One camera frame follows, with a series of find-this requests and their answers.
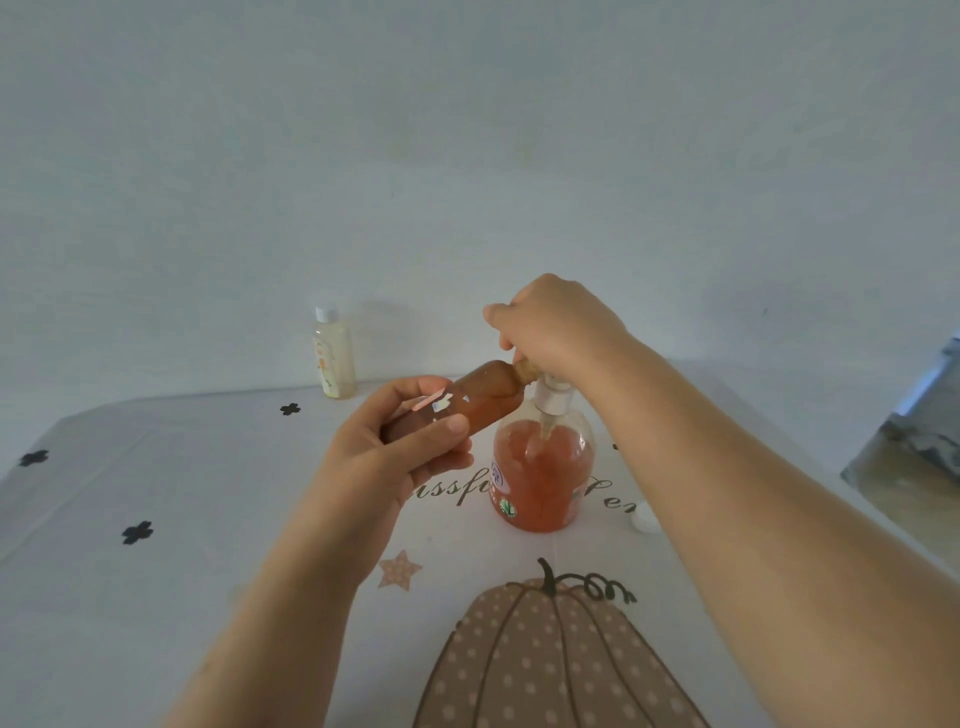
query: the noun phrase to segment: hand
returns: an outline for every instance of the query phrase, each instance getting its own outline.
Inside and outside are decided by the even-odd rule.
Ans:
[[[473,464],[464,415],[390,445],[377,434],[406,401],[449,384],[440,376],[414,376],[370,395],[337,430],[278,548],[305,558],[327,582],[356,589],[387,547],[407,498],[434,475]]]
[[[598,353],[632,340],[616,314],[583,285],[552,274],[527,285],[510,305],[486,306],[483,315],[500,332],[501,349],[516,346],[515,361],[526,356],[578,388]]]

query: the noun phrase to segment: right hand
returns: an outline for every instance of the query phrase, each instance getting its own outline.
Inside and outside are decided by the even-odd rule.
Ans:
[[[581,372],[599,352],[627,346],[623,322],[575,280],[540,276],[514,296],[509,305],[492,303],[483,310],[487,323],[500,332],[500,348],[516,347],[545,372],[579,387]]]

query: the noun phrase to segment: bottle cap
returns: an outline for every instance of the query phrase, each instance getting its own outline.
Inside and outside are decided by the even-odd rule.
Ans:
[[[314,310],[317,313],[317,321],[321,324],[336,324],[340,319],[340,311],[337,310],[336,303],[319,305]]]
[[[646,500],[636,505],[636,510],[630,514],[630,523],[641,533],[660,533],[663,530],[654,509]]]
[[[534,391],[534,406],[545,415],[565,415],[570,410],[575,391],[568,381],[544,374]]]

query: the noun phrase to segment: brown plastic bottle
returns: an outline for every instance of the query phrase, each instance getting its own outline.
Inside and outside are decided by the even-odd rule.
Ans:
[[[470,434],[476,434],[520,407],[523,404],[523,390],[537,381],[539,376],[540,370],[527,359],[521,359],[516,364],[499,359],[488,361],[383,425],[380,439],[392,443],[430,423],[458,413],[467,415]]]

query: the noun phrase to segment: sticker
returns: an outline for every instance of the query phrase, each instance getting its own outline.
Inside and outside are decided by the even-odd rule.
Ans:
[[[317,350],[317,368],[320,370],[320,382],[324,386],[324,393],[334,399],[340,397],[340,387],[334,374],[333,349],[319,336],[314,336],[314,348]]]
[[[433,407],[434,412],[443,412],[450,406],[450,400],[453,398],[449,392],[446,393],[443,399],[435,401],[430,406]]]
[[[503,473],[500,471],[500,466],[496,464],[496,460],[493,461],[493,464],[490,466],[490,480],[493,481],[493,486],[498,490],[510,494],[510,483],[507,482],[507,478],[503,476]]]
[[[422,400],[417,402],[414,406],[410,408],[411,412],[420,412],[427,404],[437,401],[440,397],[444,395],[445,389],[438,389],[429,397],[424,397]]]
[[[499,506],[500,510],[503,511],[503,515],[508,519],[516,518],[516,509],[514,508],[514,505],[506,498],[503,497],[500,499]]]

